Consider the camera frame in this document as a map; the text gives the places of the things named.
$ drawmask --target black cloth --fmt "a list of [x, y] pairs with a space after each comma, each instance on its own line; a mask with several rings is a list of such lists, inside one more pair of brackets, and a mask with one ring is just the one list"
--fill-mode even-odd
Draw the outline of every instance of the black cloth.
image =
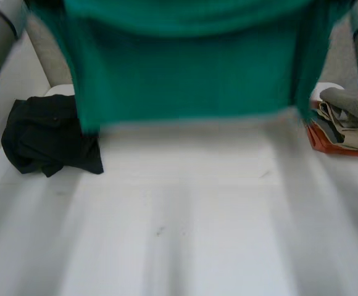
[[42, 171], [50, 177], [64, 166], [104, 172], [98, 135], [82, 134], [74, 96], [16, 100], [1, 142], [22, 174]]

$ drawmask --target folded clothes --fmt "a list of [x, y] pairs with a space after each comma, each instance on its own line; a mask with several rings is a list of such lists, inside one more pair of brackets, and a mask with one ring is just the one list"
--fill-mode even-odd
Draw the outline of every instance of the folded clothes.
[[328, 154], [358, 156], [358, 99], [339, 89], [328, 90], [320, 95], [328, 102], [314, 102], [313, 105], [314, 117], [308, 126], [311, 146]]
[[348, 156], [357, 156], [358, 150], [344, 149], [340, 146], [332, 144], [324, 132], [315, 124], [310, 124], [307, 127], [307, 134], [312, 148], [326, 154], [341, 154]]
[[320, 93], [320, 98], [358, 119], [358, 95], [345, 89], [328, 88]]

